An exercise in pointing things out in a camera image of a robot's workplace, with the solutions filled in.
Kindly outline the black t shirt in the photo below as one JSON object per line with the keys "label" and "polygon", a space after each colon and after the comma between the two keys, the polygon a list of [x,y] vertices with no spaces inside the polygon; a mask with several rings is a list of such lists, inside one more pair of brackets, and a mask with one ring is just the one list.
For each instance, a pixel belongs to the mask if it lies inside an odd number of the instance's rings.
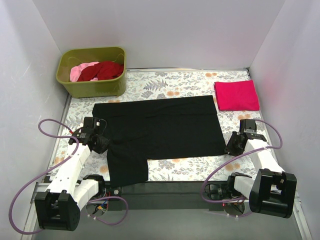
{"label": "black t shirt", "polygon": [[226,143],[211,95],[97,103],[108,139],[110,185],[146,182],[148,160],[211,157],[225,154]]}

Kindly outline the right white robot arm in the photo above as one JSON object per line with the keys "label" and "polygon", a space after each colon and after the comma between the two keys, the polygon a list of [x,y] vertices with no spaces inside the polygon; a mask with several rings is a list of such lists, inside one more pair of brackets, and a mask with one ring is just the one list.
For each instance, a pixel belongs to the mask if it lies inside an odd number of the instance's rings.
{"label": "right white robot arm", "polygon": [[297,178],[280,167],[271,153],[267,139],[257,133],[254,119],[240,120],[239,131],[234,131],[226,145],[226,152],[234,157],[250,157],[256,177],[232,173],[226,190],[231,197],[244,196],[254,213],[290,218],[293,212]]}

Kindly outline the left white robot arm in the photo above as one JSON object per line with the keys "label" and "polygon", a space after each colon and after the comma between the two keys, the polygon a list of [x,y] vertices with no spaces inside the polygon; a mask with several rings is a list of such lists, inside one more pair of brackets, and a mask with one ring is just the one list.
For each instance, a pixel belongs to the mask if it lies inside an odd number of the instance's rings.
{"label": "left white robot arm", "polygon": [[68,141],[66,162],[43,192],[35,195],[34,203],[39,227],[42,230],[74,231],[80,213],[87,202],[103,197],[106,185],[103,176],[86,175],[78,180],[85,162],[92,152],[104,153],[109,145],[101,127],[107,123],[97,117],[85,117],[83,124]]}

